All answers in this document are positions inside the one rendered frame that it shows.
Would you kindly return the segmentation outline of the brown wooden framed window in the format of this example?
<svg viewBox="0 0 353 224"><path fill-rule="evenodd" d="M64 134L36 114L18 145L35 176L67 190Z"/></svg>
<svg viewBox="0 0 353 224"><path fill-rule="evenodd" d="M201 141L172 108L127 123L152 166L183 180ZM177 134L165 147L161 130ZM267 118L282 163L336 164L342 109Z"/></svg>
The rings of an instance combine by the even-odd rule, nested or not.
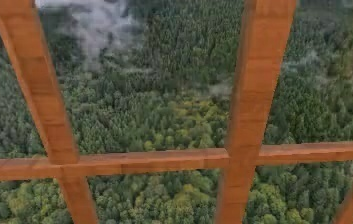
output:
<svg viewBox="0 0 353 224"><path fill-rule="evenodd" d="M0 221L353 224L353 8L0 0Z"/></svg>

